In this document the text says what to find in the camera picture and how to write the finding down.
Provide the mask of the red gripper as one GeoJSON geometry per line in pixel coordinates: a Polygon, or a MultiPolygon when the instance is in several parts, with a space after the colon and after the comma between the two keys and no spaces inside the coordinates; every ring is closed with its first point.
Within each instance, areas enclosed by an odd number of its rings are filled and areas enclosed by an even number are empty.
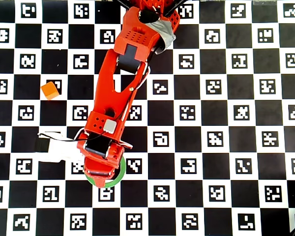
{"type": "Polygon", "coordinates": [[[121,166],[125,148],[103,133],[85,130],[80,130],[76,134],[76,141],[77,148],[84,157],[89,183],[98,188],[113,187],[115,170],[121,166]]]}

